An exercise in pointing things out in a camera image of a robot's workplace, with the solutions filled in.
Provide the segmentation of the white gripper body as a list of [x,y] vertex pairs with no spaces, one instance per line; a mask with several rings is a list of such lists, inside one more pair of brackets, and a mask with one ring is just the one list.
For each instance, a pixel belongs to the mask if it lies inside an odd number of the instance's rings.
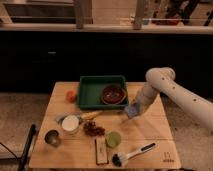
[[154,102],[154,91],[150,87],[141,88],[134,98],[136,103],[140,106],[144,106],[144,113],[149,108],[149,106]]

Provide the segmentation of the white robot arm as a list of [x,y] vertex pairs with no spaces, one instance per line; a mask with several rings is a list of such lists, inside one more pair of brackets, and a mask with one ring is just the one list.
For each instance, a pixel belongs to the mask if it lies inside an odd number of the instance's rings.
[[199,124],[213,132],[213,103],[177,84],[174,81],[175,71],[172,68],[151,68],[146,72],[145,78],[144,86],[124,108],[129,118],[145,113],[157,95],[164,93]]

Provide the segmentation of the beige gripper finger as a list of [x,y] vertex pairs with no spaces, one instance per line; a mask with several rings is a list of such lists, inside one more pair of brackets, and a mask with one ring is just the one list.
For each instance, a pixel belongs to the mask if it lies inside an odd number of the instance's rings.
[[125,110],[126,110],[128,113],[134,113],[134,112],[136,111],[135,105],[136,105],[136,102],[135,102],[135,101],[132,101],[132,102],[125,108]]
[[137,109],[137,117],[143,115],[144,113],[144,106],[139,106],[139,108]]

